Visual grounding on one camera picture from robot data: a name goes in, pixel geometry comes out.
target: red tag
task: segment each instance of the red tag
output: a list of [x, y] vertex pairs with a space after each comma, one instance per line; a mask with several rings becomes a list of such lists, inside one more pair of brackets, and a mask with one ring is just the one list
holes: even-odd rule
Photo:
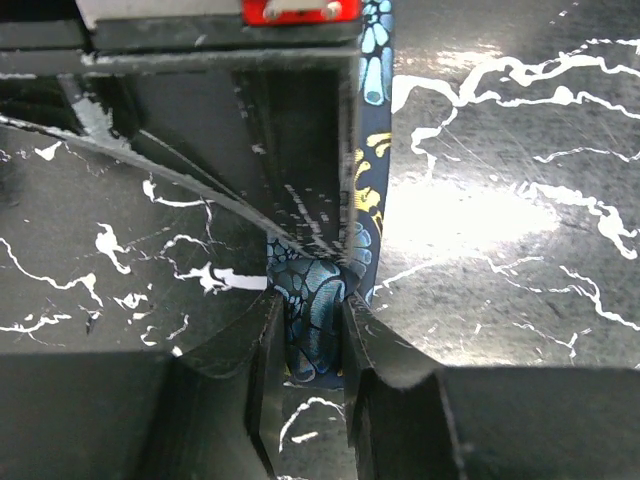
[[314, 23], [352, 22], [360, 15], [360, 0], [328, 0], [338, 7], [335, 15], [322, 10], [282, 12], [276, 18], [265, 18], [268, 0], [243, 0], [244, 21], [248, 25], [305, 25]]

